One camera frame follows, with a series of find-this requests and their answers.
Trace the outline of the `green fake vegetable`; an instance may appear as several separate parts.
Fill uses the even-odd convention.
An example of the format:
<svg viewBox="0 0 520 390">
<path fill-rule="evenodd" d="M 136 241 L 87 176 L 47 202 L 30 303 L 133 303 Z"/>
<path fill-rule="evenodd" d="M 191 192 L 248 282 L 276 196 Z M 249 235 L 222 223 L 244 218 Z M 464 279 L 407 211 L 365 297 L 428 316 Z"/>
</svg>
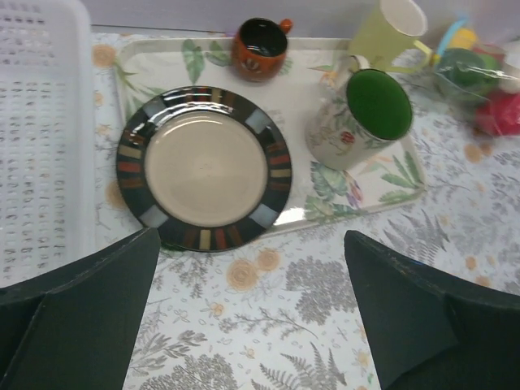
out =
<svg viewBox="0 0 520 390">
<path fill-rule="evenodd" d="M 497 88 L 501 63 L 490 54 L 452 48 L 443 53 L 434 70 L 438 89 L 446 98 L 477 105 Z"/>
</svg>

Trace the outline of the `yellow fake corn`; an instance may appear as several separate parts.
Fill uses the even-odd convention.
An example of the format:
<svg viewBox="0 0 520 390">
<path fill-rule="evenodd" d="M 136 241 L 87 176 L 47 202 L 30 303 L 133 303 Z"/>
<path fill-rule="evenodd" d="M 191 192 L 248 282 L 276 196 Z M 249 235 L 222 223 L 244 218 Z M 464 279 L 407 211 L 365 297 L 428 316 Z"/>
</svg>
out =
<svg viewBox="0 0 520 390">
<path fill-rule="evenodd" d="M 462 27 L 453 33 L 446 48 L 460 48 L 465 50 L 471 50 L 473 46 L 478 42 L 478 40 L 479 38 L 474 29 Z"/>
</svg>

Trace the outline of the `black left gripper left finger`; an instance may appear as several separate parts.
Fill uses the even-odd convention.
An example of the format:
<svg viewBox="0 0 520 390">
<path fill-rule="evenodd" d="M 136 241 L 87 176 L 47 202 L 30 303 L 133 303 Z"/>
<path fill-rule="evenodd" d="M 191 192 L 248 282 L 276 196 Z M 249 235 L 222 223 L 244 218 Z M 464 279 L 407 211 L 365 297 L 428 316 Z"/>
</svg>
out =
<svg viewBox="0 0 520 390">
<path fill-rule="evenodd" d="M 1 290 L 3 389 L 121 389 L 160 250 L 154 228 Z"/>
</svg>

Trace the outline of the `white perforated plastic basket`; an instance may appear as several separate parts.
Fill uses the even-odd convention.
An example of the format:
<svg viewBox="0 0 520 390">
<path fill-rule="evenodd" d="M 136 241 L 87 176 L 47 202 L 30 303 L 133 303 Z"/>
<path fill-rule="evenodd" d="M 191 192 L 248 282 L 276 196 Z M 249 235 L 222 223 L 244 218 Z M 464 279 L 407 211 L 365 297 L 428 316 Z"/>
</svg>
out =
<svg viewBox="0 0 520 390">
<path fill-rule="evenodd" d="M 78 1 L 1 4 L 1 285 L 95 251 L 90 20 Z"/>
</svg>

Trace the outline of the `clear zip top bag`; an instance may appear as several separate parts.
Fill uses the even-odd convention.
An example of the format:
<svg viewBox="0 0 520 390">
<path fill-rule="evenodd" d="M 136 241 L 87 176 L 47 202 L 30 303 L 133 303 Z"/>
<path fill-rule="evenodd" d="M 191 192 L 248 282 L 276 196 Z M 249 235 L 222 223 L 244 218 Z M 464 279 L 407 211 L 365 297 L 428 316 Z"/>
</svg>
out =
<svg viewBox="0 0 520 390">
<path fill-rule="evenodd" d="M 519 135 L 519 38 L 483 41 L 467 19 L 444 33 L 431 59 L 436 88 L 492 137 Z"/>
</svg>

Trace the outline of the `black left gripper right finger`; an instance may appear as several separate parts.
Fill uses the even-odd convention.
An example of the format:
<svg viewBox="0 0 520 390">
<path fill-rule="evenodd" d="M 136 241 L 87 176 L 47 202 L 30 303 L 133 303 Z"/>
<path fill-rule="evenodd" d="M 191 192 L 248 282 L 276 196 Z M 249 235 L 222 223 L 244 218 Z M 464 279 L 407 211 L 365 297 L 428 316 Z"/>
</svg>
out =
<svg viewBox="0 0 520 390">
<path fill-rule="evenodd" d="M 383 389 L 517 389 L 519 297 L 354 230 L 344 256 Z"/>
</svg>

